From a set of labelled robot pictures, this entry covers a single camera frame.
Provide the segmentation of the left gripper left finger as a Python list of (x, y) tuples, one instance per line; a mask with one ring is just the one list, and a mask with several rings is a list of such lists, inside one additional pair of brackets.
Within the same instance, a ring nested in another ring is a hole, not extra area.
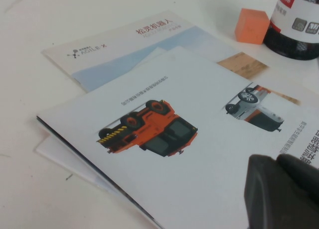
[(319, 204), (269, 156), (249, 157), (244, 200), (251, 229), (319, 227)]

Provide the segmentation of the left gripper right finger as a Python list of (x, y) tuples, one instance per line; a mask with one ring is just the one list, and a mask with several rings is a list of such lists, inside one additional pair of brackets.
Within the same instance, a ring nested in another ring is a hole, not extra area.
[(289, 154), (280, 154), (276, 162), (290, 178), (311, 198), (319, 203), (319, 170)]

